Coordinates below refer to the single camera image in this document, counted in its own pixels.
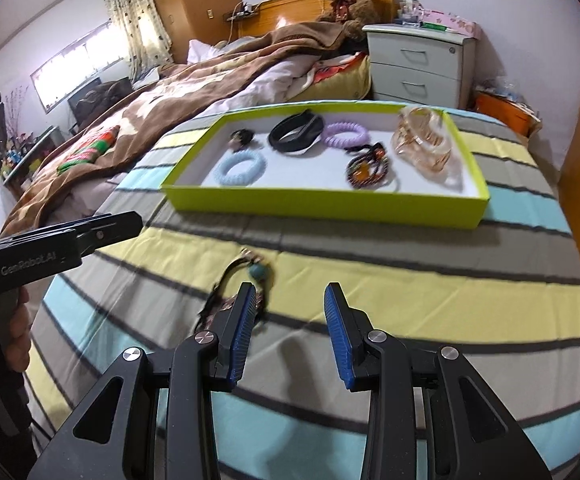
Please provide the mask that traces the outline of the person's left hand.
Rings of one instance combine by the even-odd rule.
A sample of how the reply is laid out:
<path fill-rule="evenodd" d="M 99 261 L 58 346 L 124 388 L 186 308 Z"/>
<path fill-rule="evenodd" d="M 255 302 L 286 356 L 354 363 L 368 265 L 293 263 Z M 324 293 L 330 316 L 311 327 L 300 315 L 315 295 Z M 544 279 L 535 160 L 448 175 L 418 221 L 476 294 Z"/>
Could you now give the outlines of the person's left hand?
<path fill-rule="evenodd" d="M 28 290 L 19 289 L 17 309 L 13 312 L 9 323 L 10 341 L 5 350 L 5 358 L 9 367 L 16 373 L 23 373 L 30 364 L 31 350 L 31 319 L 28 312 Z"/>

